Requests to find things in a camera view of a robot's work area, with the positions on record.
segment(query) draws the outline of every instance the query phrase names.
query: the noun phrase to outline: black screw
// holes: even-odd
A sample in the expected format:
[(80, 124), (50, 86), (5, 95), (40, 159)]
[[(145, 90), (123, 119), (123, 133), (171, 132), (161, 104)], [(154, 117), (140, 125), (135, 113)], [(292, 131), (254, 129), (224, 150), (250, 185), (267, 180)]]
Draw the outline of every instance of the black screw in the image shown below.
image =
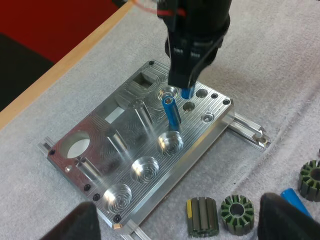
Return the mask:
[(90, 190), (90, 188), (91, 188), (91, 185), (90, 185), (90, 184), (86, 184), (86, 185), (84, 185), (83, 190), (84, 190), (85, 192), (87, 192), (87, 191)]
[(113, 221), (117, 224), (121, 221), (121, 216), (119, 214), (115, 215)]
[(218, 94), (216, 94), (216, 93), (213, 93), (212, 95), (211, 95), (211, 98), (213, 98), (213, 99), (216, 99), (218, 97)]
[(98, 201), (100, 199), (100, 194), (99, 193), (96, 193), (95, 195), (93, 195), (93, 197), (92, 197), (92, 200), (93, 201)]
[(222, 103), (223, 103), (224, 105), (228, 105), (228, 104), (230, 104), (230, 100), (229, 100), (229, 99), (223, 100)]
[(56, 153), (56, 150), (51, 149), (50, 152), (49, 152), (49, 155), (54, 155), (55, 153)]

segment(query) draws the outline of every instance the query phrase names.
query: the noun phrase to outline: aluminum fixture plate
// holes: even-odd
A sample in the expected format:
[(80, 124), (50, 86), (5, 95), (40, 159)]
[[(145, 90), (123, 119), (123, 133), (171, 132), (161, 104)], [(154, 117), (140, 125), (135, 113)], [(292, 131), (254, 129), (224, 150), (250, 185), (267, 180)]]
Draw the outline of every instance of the aluminum fixture plate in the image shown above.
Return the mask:
[[(52, 148), (46, 146), (50, 162), (122, 235), (137, 228), (235, 117), (230, 98), (199, 82), (191, 99), (181, 98), (168, 86), (168, 72), (147, 62)], [(176, 99), (179, 128), (168, 124), (162, 106), (168, 95)], [(77, 153), (81, 144), (87, 148)]]

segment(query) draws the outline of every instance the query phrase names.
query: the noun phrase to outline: blue cylindrical part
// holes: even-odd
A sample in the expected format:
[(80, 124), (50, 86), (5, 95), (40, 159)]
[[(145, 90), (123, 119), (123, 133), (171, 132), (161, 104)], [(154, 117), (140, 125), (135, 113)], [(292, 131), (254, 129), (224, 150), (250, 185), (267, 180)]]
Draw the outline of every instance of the blue cylindrical part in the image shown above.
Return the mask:
[(305, 205), (301, 202), (300, 198), (297, 196), (296, 192), (292, 188), (288, 188), (281, 193), (281, 197), (285, 199), (288, 203), (295, 206), (300, 212), (312, 218)]
[(162, 99), (162, 105), (166, 116), (169, 120), (169, 124), (172, 126), (178, 126), (181, 123), (181, 117), (178, 111), (178, 107), (175, 98), (172, 96), (166, 96)]
[(194, 92), (195, 92), (195, 86), (196, 85), (193, 85), (192, 87), (190, 88), (181, 88), (181, 97), (183, 99), (190, 99), (193, 97), (194, 95)]

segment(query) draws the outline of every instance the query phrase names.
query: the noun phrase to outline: round hole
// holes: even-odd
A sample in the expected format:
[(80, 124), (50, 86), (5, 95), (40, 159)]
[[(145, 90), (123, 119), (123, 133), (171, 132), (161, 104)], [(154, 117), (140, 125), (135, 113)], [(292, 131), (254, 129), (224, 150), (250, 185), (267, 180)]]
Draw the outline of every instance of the round hole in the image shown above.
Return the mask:
[(316, 180), (320, 181), (320, 168), (315, 168), (311, 171), (310, 176)]
[(131, 199), (131, 190), (123, 183), (111, 186), (102, 197), (103, 206), (114, 214), (123, 211), (130, 204)]
[(218, 94), (213, 93), (213, 94), (211, 95), (211, 98), (213, 98), (213, 99), (217, 99), (217, 98), (218, 98)]
[(196, 91), (195, 95), (196, 95), (198, 98), (204, 98), (205, 96), (208, 95), (208, 91), (205, 90), (205, 89), (199, 89), (198, 91)]
[(65, 171), (66, 173), (68, 173), (68, 172), (71, 171), (71, 169), (72, 169), (72, 166), (69, 165), (69, 166), (66, 166), (66, 167), (65, 167), (64, 171)]
[(59, 152), (64, 158), (73, 159), (85, 152), (90, 144), (90, 137), (85, 131), (78, 131), (67, 136)]
[(176, 98), (178, 96), (178, 90), (174, 86), (166, 86), (159, 90), (157, 97), (159, 100), (164, 99), (165, 97)]
[(184, 141), (177, 131), (162, 133), (157, 140), (158, 149), (163, 154), (173, 155), (184, 146)]
[(230, 213), (235, 217), (241, 217), (245, 213), (245, 208), (240, 203), (233, 203), (230, 206)]
[(183, 104), (182, 109), (185, 112), (191, 112), (193, 109), (195, 109), (195, 104), (193, 102), (187, 101), (185, 104)]
[(207, 112), (206, 114), (202, 115), (201, 119), (204, 123), (210, 123), (215, 119), (215, 116), (211, 112)]
[(143, 156), (134, 161), (130, 174), (133, 180), (143, 184), (151, 181), (158, 172), (158, 162), (151, 156)]

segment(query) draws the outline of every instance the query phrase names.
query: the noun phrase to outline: bolt hole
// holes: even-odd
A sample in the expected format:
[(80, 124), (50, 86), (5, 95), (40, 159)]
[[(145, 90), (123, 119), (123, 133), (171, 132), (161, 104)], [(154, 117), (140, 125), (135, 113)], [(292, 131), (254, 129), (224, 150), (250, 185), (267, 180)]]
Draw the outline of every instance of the bolt hole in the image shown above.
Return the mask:
[(191, 112), (193, 109), (195, 109), (195, 104), (193, 102), (187, 101), (185, 104), (183, 104), (182, 109), (185, 112)]
[(229, 105), (229, 104), (230, 104), (230, 100), (229, 100), (229, 99), (223, 100), (222, 103), (223, 103), (224, 105)]
[(211, 95), (211, 98), (213, 98), (213, 99), (216, 99), (216, 98), (218, 98), (218, 94), (216, 94), (216, 93), (213, 93), (213, 94)]
[(311, 171), (310, 176), (316, 180), (320, 181), (320, 168), (315, 168)]
[(50, 150), (50, 152), (49, 152), (49, 155), (51, 155), (51, 156), (52, 156), (52, 155), (54, 155), (55, 153), (56, 153), (56, 150), (51, 149), (51, 150)]
[(92, 200), (93, 201), (98, 201), (100, 199), (100, 194), (99, 193), (96, 193), (95, 195), (93, 195), (93, 197), (92, 197)]
[(205, 96), (208, 95), (208, 91), (205, 90), (205, 89), (199, 89), (198, 91), (196, 91), (195, 95), (196, 95), (198, 98), (204, 98)]
[(90, 184), (86, 184), (86, 185), (84, 185), (83, 190), (85, 192), (88, 192), (90, 190), (90, 188), (91, 188), (91, 185)]
[(119, 214), (115, 215), (113, 221), (117, 224), (121, 221), (121, 216)]
[(230, 213), (235, 217), (241, 217), (245, 213), (245, 208), (240, 203), (233, 203), (230, 207)]

